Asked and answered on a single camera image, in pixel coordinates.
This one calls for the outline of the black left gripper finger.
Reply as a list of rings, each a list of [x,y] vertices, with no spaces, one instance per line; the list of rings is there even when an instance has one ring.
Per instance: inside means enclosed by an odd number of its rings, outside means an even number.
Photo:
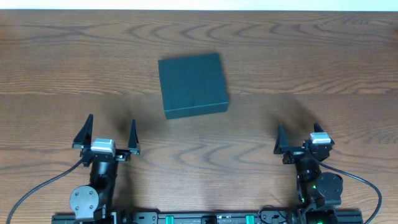
[[[137,132],[136,132],[136,120],[133,119],[131,123],[131,130],[129,134],[129,141],[127,145],[127,149],[130,151],[131,154],[134,155],[139,155],[141,153],[140,147],[139,147],[139,140],[137,137]]]
[[[75,149],[88,149],[91,147],[91,138],[93,130],[93,115],[89,114],[85,124],[80,129],[79,133],[75,136],[72,148]]]

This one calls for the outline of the dark green box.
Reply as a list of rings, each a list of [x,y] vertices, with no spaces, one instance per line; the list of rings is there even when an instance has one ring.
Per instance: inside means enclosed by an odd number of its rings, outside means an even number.
[[[227,111],[229,98],[218,53],[163,59],[158,65],[167,119]]]

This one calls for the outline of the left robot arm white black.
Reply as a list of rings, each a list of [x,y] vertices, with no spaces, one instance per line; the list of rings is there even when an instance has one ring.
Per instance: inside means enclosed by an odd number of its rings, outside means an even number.
[[[127,149],[118,149],[113,139],[92,139],[92,132],[93,115],[89,114],[72,144],[72,148],[80,150],[83,166],[91,167],[89,184],[77,187],[70,196],[75,223],[95,223],[114,217],[111,207],[118,165],[141,152],[134,120]]]

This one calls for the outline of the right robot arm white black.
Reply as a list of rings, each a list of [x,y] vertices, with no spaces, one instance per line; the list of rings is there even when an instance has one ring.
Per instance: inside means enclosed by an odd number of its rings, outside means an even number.
[[[297,195],[302,202],[288,213],[287,223],[338,223],[336,206],[341,204],[343,178],[320,169],[321,161],[330,156],[333,145],[332,138],[318,123],[301,146],[290,146],[283,126],[279,126],[274,154],[283,156],[283,164],[295,166]]]

